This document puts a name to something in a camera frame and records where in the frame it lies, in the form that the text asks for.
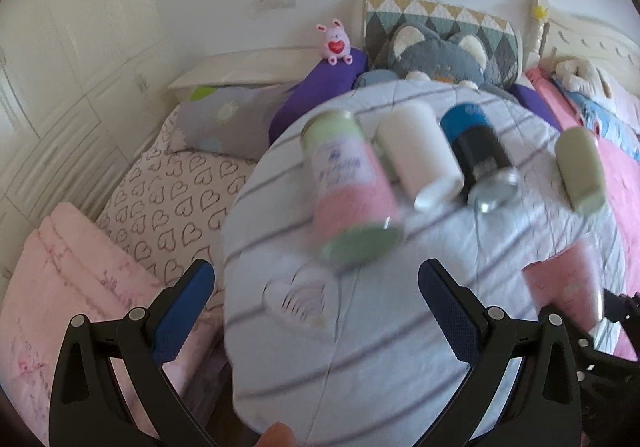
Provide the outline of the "operator left thumb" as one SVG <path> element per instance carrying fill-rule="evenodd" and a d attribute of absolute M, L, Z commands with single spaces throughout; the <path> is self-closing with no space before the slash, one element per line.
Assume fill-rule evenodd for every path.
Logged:
<path fill-rule="evenodd" d="M 296 439 L 292 430 L 284 423 L 274 423 L 262 433 L 255 447 L 296 447 Z"/>

